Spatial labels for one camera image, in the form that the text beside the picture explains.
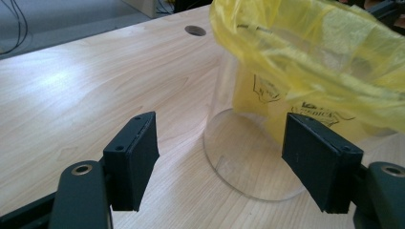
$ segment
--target gray floor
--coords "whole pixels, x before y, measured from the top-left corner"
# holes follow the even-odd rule
[[[121,0],[15,1],[27,19],[28,35],[13,52],[0,54],[0,59],[150,20]],[[11,10],[11,0],[0,2],[0,52],[11,49],[18,39],[18,18]]]

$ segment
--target metal ring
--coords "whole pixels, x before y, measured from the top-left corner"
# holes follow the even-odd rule
[[[386,174],[394,177],[405,177],[405,170],[401,167],[394,167],[392,165],[385,165],[381,167],[381,170]]]
[[[78,165],[72,170],[72,174],[75,176],[82,176],[89,173],[93,169],[90,164]]]

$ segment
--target screw hole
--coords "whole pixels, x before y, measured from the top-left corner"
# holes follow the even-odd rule
[[[405,177],[405,171],[393,166],[384,166],[381,168],[385,173],[394,177]]]
[[[89,173],[92,169],[93,166],[89,164],[79,165],[72,170],[72,174],[75,176],[82,176]]]
[[[185,29],[185,31],[187,31],[191,35],[195,35],[195,36],[204,36],[204,35],[206,35],[206,31],[201,27],[186,26],[184,29]]]

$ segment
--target printed logo on bag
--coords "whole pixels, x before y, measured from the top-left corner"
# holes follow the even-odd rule
[[[301,106],[292,107],[292,111],[300,115],[306,115],[315,118],[328,127],[331,127],[332,125],[337,124],[342,120],[355,119],[355,117],[343,116],[338,112],[334,112],[329,109],[318,108],[308,102],[303,102]]]
[[[280,92],[277,88],[256,74],[254,75],[253,91],[259,96],[259,100],[263,103],[274,102],[280,99]]]

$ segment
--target light wood grain surface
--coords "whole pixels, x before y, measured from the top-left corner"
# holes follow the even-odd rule
[[[0,215],[54,192],[66,167],[99,160],[132,116],[156,111],[160,158],[140,211],[114,212],[116,228],[352,228],[307,192],[258,201],[214,173],[202,136],[222,53],[204,7],[1,60]],[[404,165],[404,142],[363,146]]]

